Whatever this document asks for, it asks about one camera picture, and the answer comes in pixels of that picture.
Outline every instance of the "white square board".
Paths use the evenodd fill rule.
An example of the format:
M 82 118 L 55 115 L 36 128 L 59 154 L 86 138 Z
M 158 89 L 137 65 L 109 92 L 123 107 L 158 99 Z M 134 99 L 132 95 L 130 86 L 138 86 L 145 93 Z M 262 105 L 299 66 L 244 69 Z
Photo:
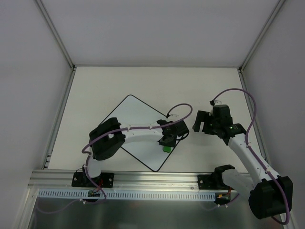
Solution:
M 112 117 L 116 117 L 121 124 L 148 126 L 159 119 L 166 119 L 164 114 L 131 94 L 124 98 L 103 122 Z M 172 149 L 170 153 L 166 153 L 163 146 L 149 140 L 126 143 L 122 145 L 122 149 L 154 172 L 159 171 L 173 152 Z

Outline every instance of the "black border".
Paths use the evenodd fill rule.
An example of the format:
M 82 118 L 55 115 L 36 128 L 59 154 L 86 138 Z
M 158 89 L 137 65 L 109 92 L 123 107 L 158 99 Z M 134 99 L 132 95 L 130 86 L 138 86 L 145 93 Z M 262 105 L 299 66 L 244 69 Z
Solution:
M 119 105 L 121 105 L 121 103 L 122 102 L 124 102 L 124 100 L 125 99 L 127 99 L 127 97 L 129 97 L 129 96 L 132 96 L 132 97 L 134 97 L 134 98 L 136 98 L 137 100 L 139 100 L 139 101 L 141 101 L 142 103 L 144 103 L 145 105 L 147 105 L 147 106 L 149 106 L 146 102 L 143 102 L 141 99 L 139 99 L 139 98 L 137 98 L 136 96 L 134 96 L 134 95 L 132 95 L 132 94 L 129 94 L 129 95 L 127 95 L 110 113 L 109 113 L 109 115 L 107 115 L 107 117 L 106 118 L 104 118 L 104 120 L 101 122 L 101 123 L 103 123 L 104 121 L 106 121 L 106 119 L 114 112 L 114 110 L 116 109 L 116 108 L 118 108 L 118 106 Z M 160 114 L 162 114 L 160 111 L 158 111 L 158 110 L 156 110 L 156 109 L 154 109 L 152 106 L 149 106 L 150 108 L 152 108 L 153 110 L 155 110 L 155 111 L 157 111 L 157 112 L 159 112 Z M 167 158 L 165 159 L 165 161 L 162 163 L 162 165 L 160 166 L 160 168 L 158 168 L 158 170 L 152 170 L 150 167 L 148 167 L 146 164 L 144 164 L 142 161 L 140 161 L 139 159 L 137 159 L 134 155 L 132 155 L 131 153 L 129 153 L 126 149 L 124 149 L 122 146 L 121 146 L 121 148 L 124 150 L 124 151 L 126 151 L 128 154 L 130 154 L 132 157 L 134 157 L 137 161 L 139 161 L 139 162 L 141 162 L 143 165 L 145 165 L 146 167 L 148 167 L 152 172 L 158 172 L 160 169 L 161 169 L 161 167 L 164 165 L 164 163 L 167 161 L 167 159 L 169 158 L 169 156 L 172 154 L 172 152 L 174 151 L 174 149 L 177 147 L 177 145 L 179 144 L 179 142 L 180 141 L 178 141 L 178 143 L 176 144 L 176 146 L 172 149 L 172 151 L 168 154 L 168 156 L 167 156 Z

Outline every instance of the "green object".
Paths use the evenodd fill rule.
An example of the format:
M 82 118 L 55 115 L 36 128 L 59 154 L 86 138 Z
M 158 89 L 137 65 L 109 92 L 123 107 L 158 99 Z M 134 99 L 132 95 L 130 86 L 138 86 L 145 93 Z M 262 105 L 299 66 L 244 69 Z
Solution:
M 170 153 L 171 150 L 172 149 L 169 146 L 163 146 L 163 152 Z

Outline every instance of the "black mounting bracket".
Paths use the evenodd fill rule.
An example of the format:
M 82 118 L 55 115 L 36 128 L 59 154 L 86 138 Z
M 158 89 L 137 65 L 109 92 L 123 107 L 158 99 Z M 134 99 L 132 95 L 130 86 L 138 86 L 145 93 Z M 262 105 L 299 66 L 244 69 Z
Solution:
M 222 173 L 228 169 L 235 169 L 232 165 L 225 165 L 216 167 L 214 172 L 210 175 L 198 175 L 197 183 L 199 190 L 217 189 L 228 190 L 230 187 L 223 183 Z
M 92 178 L 92 180 L 101 187 L 112 188 L 114 173 L 101 173 L 98 177 Z M 72 179 L 72 187 L 95 187 L 91 181 L 86 177 L 83 171 L 75 172 Z

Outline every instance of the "work surface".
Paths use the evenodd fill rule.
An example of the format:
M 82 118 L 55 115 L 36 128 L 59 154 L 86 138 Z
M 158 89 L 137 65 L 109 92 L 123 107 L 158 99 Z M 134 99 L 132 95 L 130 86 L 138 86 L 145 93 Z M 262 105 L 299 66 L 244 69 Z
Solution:
M 215 167 L 231 164 L 239 172 L 247 172 L 221 139 L 192 130 L 197 111 L 210 111 L 209 101 L 233 87 L 242 88 L 236 69 L 78 67 L 48 169 L 80 168 L 86 159 L 81 149 L 89 141 L 89 132 L 132 94 L 164 114 L 179 103 L 193 106 L 192 115 L 185 120 L 189 136 L 178 144 L 160 171 L 212 172 Z M 248 127 L 251 118 L 242 92 L 226 92 L 218 100 L 229 105 L 234 123 Z M 187 112 L 188 107 L 173 110 L 180 117 Z M 258 149 L 253 130 L 249 138 Z M 102 170 L 149 171 L 123 149 L 105 160 Z

